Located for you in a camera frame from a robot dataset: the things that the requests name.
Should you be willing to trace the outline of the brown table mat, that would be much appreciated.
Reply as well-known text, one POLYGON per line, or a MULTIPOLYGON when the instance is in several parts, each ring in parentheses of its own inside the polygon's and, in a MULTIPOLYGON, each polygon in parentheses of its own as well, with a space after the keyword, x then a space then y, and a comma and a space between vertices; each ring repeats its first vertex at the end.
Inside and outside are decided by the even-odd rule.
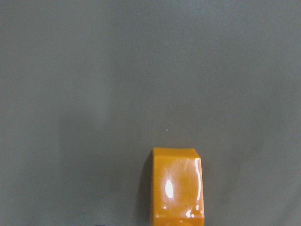
POLYGON ((154 147, 207 226, 300 225, 300 1, 1 1, 1 225, 149 225, 154 147))

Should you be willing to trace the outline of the orange toy block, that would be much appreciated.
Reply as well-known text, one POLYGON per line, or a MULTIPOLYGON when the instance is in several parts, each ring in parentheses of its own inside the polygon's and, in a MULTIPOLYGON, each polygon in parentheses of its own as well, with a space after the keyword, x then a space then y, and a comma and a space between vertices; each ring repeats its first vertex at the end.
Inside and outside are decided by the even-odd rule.
POLYGON ((202 163, 195 149, 153 148, 150 224, 205 224, 202 163))

